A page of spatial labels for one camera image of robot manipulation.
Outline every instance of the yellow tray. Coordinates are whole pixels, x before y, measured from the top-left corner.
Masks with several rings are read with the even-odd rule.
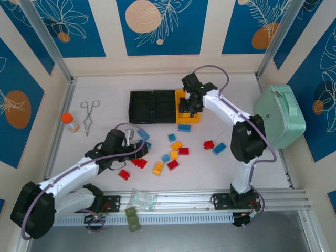
[[[179,104],[180,98],[185,98],[185,92],[181,90],[175,90],[175,104],[176,104],[176,123],[199,123],[201,113],[196,113],[194,117],[190,117],[190,113],[180,113]]]

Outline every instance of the white table surface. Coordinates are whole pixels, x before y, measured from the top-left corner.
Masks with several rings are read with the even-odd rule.
[[[64,130],[58,150],[52,176],[77,163],[84,154],[97,143],[104,141],[107,133],[121,122],[128,122],[128,106],[131,90],[181,89],[183,74],[164,75],[128,75],[79,77],[69,112],[80,123],[76,133]],[[202,83],[212,82],[218,87],[225,83],[225,76],[218,73],[199,73]],[[253,106],[260,97],[256,77],[253,74],[232,74],[224,95],[242,110],[253,113]],[[85,134],[83,120],[86,112],[80,107],[82,101],[89,104],[100,101],[100,107],[92,112],[93,124],[89,136]],[[144,158],[148,161],[144,169],[127,161],[124,168],[131,174],[128,181],[118,176],[119,171],[106,170],[89,180],[103,191],[139,190],[207,190],[229,188],[235,175],[235,158],[230,151],[232,130],[211,111],[204,109],[199,124],[192,124],[191,133],[178,132],[177,124],[143,124],[150,135],[152,144],[150,153]],[[168,134],[174,133],[184,147],[190,149],[189,156],[180,156],[179,167],[170,171],[167,166],[158,177],[152,173],[156,162],[161,161],[171,151]],[[140,136],[135,129],[133,143]],[[227,149],[215,156],[211,150],[204,150],[203,143],[213,140],[215,144],[223,142]],[[271,158],[269,150],[264,151],[265,158]],[[114,162],[112,168],[122,163]],[[287,178],[278,155],[273,164],[258,164],[253,184],[256,188],[288,188]]]

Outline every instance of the wall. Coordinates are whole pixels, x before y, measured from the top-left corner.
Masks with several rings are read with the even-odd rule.
[[[44,91],[18,167],[15,168],[0,162],[0,198],[5,200],[0,216],[0,251],[8,252],[13,251],[12,249],[17,245],[20,231],[19,227],[9,219],[10,213],[22,186],[29,181],[37,183],[41,178],[68,84],[56,67],[49,75],[1,8],[0,23],[1,40]],[[6,68],[5,70],[12,75],[18,74],[17,69]],[[0,86],[13,84],[4,83],[2,79]],[[1,151],[3,152],[4,148],[12,147],[10,143],[2,143]]]
[[[220,65],[230,72],[255,72],[289,2],[32,1],[75,76],[190,72],[204,64]],[[254,4],[263,15],[255,15]],[[127,12],[131,5],[138,8]],[[150,17],[143,16],[145,8],[150,8]],[[158,21],[153,36],[149,32],[154,31],[153,23],[146,23],[147,18]]]
[[[333,11],[335,8],[336,2],[334,0],[323,0],[280,69],[277,69],[274,62],[268,66],[265,74],[261,78],[263,88],[268,85],[285,85],[289,83],[295,91],[298,101],[300,99],[310,101],[313,98],[308,90],[308,87],[315,85],[315,80],[310,78],[312,71],[308,68],[302,69],[300,66],[306,67],[307,64],[309,64],[307,60],[311,60],[311,64],[315,64],[314,62],[316,61],[317,65],[320,65],[324,48],[319,54],[315,54],[318,57],[312,57],[312,55],[314,55],[313,48],[318,45],[320,40],[325,40],[323,40],[323,38],[326,37],[324,34],[327,34],[326,31],[328,27],[335,23],[336,15]],[[322,70],[318,67],[316,76],[321,77],[321,73]],[[308,109],[311,110],[313,108],[313,102],[307,106]],[[306,108],[302,106],[301,110],[306,111]],[[326,112],[316,111],[316,113],[316,117],[326,116]],[[325,127],[325,123],[319,124],[319,122],[316,122],[316,125]],[[335,137],[334,132],[328,134],[331,139]],[[324,147],[323,145],[315,146],[315,148]],[[298,182],[298,187],[306,189],[310,204],[322,227],[322,231],[331,251],[336,251],[336,240],[334,239],[336,218],[327,197],[328,192],[336,190],[336,152],[324,158],[315,156],[314,160],[313,152],[311,153],[313,149],[314,146],[308,146],[306,138],[302,136],[285,149],[285,156],[292,167],[294,177]]]

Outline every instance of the red lego brick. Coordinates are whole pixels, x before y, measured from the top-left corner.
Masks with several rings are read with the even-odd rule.
[[[131,159],[131,162],[136,166],[139,163],[140,159]]]
[[[210,150],[210,149],[213,149],[215,147],[215,144],[214,144],[213,141],[206,141],[206,142],[204,142],[203,146],[204,146],[204,149]]]
[[[176,160],[173,160],[172,162],[170,162],[170,163],[167,164],[169,170],[171,170],[171,171],[174,170],[179,165],[180,164]]]
[[[119,176],[121,176],[124,180],[128,180],[131,175],[127,171],[121,170],[119,172]]]
[[[146,164],[147,164],[147,161],[145,159],[140,159],[137,166],[143,169]]]
[[[189,148],[179,148],[178,154],[180,156],[188,156],[189,155]]]

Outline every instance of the floor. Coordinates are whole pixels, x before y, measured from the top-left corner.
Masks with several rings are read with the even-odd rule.
[[[307,252],[297,212],[266,212],[246,229],[232,224],[109,226],[99,233],[84,227],[53,227],[33,240],[28,252]]]
[[[84,154],[98,142],[102,142],[106,134],[121,122],[128,122],[128,105],[131,90],[181,89],[183,74],[164,75],[128,75],[105,77],[79,77],[70,112],[80,123],[76,133],[64,130],[55,166],[51,175],[60,172],[77,163]],[[198,74],[201,82],[221,87],[226,79],[218,73]],[[230,83],[224,90],[224,95],[242,110],[253,113],[253,106],[260,97],[260,91],[253,74],[230,75]],[[100,101],[100,107],[92,112],[93,124],[89,136],[85,134],[83,120],[86,112],[80,107],[81,102]],[[118,171],[104,171],[90,182],[103,191],[139,190],[208,190],[229,188],[235,175],[236,160],[230,151],[232,130],[211,111],[204,109],[201,122],[192,125],[192,132],[178,132],[177,124],[144,124],[143,128],[151,136],[150,153],[144,158],[148,161],[141,170],[128,162],[124,168],[131,177],[124,181],[118,176]],[[162,156],[169,154],[171,143],[167,135],[174,133],[177,140],[189,147],[190,155],[178,159],[179,167],[174,171],[163,169],[160,177],[152,174],[155,163]],[[133,143],[140,137],[135,133]],[[211,150],[204,150],[203,143],[214,140],[215,144],[223,142],[227,149],[215,156]],[[269,150],[264,151],[265,158],[271,158]],[[256,188],[288,188],[287,178],[280,158],[273,164],[257,165],[253,177]]]

